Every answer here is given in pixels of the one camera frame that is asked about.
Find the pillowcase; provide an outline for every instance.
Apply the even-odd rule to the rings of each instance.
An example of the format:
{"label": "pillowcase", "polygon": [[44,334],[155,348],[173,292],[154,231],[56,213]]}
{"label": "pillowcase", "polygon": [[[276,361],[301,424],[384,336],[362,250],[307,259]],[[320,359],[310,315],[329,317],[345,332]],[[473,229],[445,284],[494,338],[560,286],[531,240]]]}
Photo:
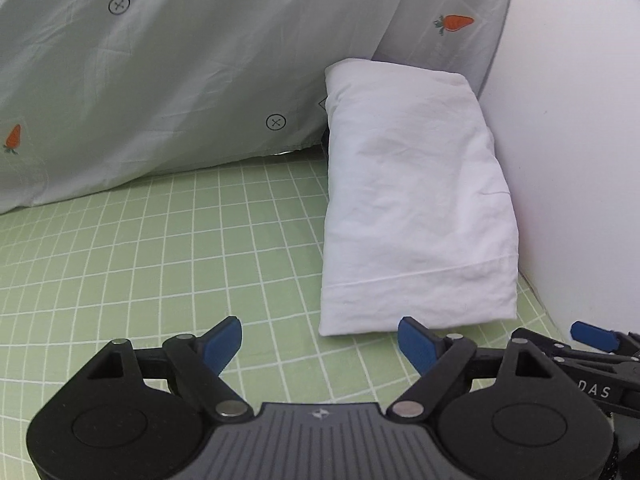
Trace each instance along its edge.
{"label": "pillowcase", "polygon": [[516,317],[518,229],[493,136],[459,74],[326,70],[321,335]]}

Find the green bedsheet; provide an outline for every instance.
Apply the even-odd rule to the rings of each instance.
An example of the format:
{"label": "green bedsheet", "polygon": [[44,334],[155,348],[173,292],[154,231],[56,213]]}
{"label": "green bedsheet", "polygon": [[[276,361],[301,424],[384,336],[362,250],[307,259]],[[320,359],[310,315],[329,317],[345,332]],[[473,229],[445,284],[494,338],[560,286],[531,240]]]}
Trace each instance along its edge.
{"label": "green bedsheet", "polygon": [[[313,148],[0,216],[0,478],[37,478],[31,417],[107,341],[158,346],[229,314],[244,343],[223,378],[256,408],[397,397],[417,374],[393,334],[318,335],[326,204]],[[560,338],[518,288],[517,321],[445,332],[483,346],[520,325]]]}

